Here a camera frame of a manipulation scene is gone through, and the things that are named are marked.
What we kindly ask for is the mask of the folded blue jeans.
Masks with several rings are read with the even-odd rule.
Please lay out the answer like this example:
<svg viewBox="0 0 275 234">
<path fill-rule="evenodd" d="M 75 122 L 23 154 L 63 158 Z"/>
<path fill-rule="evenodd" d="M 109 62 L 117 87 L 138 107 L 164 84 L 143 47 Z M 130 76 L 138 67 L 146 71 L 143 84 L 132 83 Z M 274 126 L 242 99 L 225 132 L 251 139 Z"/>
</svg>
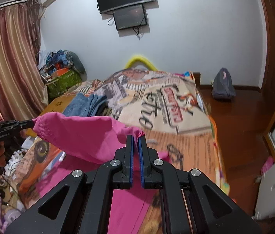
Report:
<svg viewBox="0 0 275 234">
<path fill-rule="evenodd" d="M 86 97 L 82 93 L 78 93 L 63 111 L 63 115 L 65 115 L 66 117 L 100 116 L 107 106 L 106 102 L 106 96 L 91 94 L 90 96 Z"/>
</svg>

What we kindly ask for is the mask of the wooden lap tray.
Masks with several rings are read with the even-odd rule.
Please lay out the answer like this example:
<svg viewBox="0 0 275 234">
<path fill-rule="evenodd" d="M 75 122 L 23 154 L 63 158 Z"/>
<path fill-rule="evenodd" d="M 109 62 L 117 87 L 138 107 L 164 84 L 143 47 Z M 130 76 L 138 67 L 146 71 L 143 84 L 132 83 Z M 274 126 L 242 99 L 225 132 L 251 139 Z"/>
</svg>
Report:
<svg viewBox="0 0 275 234">
<path fill-rule="evenodd" d="M 39 116 L 44 115 L 45 113 L 59 112 L 62 113 L 70 102 L 74 99 L 76 94 L 60 96 L 54 99 L 42 112 Z"/>
</svg>

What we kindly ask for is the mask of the pile of clothes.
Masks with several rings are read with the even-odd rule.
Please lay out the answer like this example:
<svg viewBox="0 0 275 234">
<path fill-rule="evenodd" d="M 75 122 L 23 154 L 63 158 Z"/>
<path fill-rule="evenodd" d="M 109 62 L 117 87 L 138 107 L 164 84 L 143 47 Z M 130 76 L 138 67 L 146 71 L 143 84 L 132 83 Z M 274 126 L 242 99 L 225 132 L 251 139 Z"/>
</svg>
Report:
<svg viewBox="0 0 275 234">
<path fill-rule="evenodd" d="M 86 70 L 79 59 L 79 56 L 68 50 L 40 51 L 38 70 L 41 76 L 48 77 L 57 70 L 68 68 L 74 69 L 79 74 L 85 74 Z"/>
</svg>

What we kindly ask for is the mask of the striped pink gold curtain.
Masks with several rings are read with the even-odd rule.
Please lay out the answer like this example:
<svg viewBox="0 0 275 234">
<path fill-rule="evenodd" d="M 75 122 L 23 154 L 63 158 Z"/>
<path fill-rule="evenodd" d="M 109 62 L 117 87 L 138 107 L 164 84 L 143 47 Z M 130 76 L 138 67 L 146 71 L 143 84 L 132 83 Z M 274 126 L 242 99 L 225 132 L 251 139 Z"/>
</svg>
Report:
<svg viewBox="0 0 275 234">
<path fill-rule="evenodd" d="M 37 117 L 48 104 L 38 70 L 39 12 L 38 0 L 0 9 L 0 116 L 6 121 Z"/>
</svg>

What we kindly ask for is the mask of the green laundry basket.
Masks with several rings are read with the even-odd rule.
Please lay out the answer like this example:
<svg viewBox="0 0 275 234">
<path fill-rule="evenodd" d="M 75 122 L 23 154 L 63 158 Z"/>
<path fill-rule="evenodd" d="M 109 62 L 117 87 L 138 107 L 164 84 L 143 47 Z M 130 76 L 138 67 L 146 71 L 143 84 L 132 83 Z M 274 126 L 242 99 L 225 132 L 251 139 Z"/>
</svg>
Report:
<svg viewBox="0 0 275 234">
<path fill-rule="evenodd" d="M 60 75 L 46 84 L 48 96 L 50 98 L 57 98 L 64 94 L 69 88 L 80 82 L 82 82 L 82 78 L 79 73 L 74 69 L 70 69 L 63 75 Z"/>
</svg>

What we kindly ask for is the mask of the printed orange bed blanket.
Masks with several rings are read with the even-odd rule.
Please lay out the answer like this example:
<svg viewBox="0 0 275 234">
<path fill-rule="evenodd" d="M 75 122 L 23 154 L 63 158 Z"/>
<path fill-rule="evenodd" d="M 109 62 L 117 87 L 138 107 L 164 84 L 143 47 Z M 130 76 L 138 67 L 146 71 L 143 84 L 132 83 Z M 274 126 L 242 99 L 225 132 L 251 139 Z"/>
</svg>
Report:
<svg viewBox="0 0 275 234">
<path fill-rule="evenodd" d="M 65 95 L 82 93 L 107 97 L 101 116 L 145 132 L 148 146 L 167 156 L 178 169 L 198 168 L 228 193 L 222 172 L 216 123 L 209 116 L 192 74 L 187 77 L 163 71 L 126 69 L 105 81 L 86 81 Z M 41 196 L 36 184 L 64 160 L 66 153 L 36 137 L 22 161 L 14 167 L 12 181 L 26 207 Z"/>
</svg>

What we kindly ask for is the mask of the pink pants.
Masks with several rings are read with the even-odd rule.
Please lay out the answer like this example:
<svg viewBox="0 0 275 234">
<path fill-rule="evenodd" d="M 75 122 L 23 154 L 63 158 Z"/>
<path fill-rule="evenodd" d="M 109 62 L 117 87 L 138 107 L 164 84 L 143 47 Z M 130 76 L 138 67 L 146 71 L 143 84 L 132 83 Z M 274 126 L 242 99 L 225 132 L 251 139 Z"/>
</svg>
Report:
<svg viewBox="0 0 275 234">
<path fill-rule="evenodd" d="M 44 141 L 66 153 L 49 174 L 36 184 L 41 197 L 73 170 L 95 170 L 114 158 L 116 150 L 126 145 L 126 138 L 143 135 L 137 127 L 127 127 L 107 116 L 66 117 L 61 113 L 46 113 L 34 119 L 33 131 Z M 141 186 L 138 156 L 134 155 L 133 187 L 113 193 L 108 233 L 138 233 L 152 202 L 154 191 Z"/>
</svg>

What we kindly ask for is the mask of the pink slipper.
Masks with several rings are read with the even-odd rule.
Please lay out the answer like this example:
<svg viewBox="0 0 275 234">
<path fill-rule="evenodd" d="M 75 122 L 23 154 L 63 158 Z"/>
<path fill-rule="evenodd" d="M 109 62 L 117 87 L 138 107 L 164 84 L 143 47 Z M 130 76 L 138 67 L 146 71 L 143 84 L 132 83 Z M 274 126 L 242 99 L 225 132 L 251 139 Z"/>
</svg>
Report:
<svg viewBox="0 0 275 234">
<path fill-rule="evenodd" d="M 261 168 L 261 175 L 264 175 L 274 164 L 274 159 L 269 156 Z"/>
</svg>

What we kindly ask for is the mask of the grey backpack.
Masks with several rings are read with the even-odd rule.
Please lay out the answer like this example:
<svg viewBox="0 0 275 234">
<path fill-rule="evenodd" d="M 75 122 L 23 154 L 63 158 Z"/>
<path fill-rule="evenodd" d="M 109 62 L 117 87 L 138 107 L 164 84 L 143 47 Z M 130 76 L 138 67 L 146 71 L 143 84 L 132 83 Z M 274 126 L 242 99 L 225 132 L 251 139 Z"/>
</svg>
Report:
<svg viewBox="0 0 275 234">
<path fill-rule="evenodd" d="M 212 96 L 215 99 L 233 99 L 236 96 L 231 75 L 226 68 L 220 69 L 212 86 Z"/>
</svg>

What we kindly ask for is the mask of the yellow curved headboard piece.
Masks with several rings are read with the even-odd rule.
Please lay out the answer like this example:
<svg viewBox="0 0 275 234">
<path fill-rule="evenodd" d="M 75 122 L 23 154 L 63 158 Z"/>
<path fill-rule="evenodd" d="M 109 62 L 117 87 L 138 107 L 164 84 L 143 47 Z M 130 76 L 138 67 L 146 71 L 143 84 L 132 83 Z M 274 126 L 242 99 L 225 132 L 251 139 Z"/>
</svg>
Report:
<svg viewBox="0 0 275 234">
<path fill-rule="evenodd" d="M 150 71 L 158 71 L 158 69 L 144 56 L 134 55 L 126 63 L 124 69 L 133 68 L 136 63 L 141 63 Z"/>
</svg>

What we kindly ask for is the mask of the small black wall monitor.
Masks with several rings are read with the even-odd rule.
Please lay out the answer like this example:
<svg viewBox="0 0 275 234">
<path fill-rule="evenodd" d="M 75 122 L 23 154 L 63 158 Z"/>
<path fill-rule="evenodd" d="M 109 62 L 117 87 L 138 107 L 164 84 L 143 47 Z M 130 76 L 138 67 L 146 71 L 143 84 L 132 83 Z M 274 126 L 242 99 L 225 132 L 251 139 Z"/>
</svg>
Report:
<svg viewBox="0 0 275 234">
<path fill-rule="evenodd" d="M 113 17 L 118 31 L 147 25 L 147 16 L 143 4 L 115 10 Z"/>
</svg>

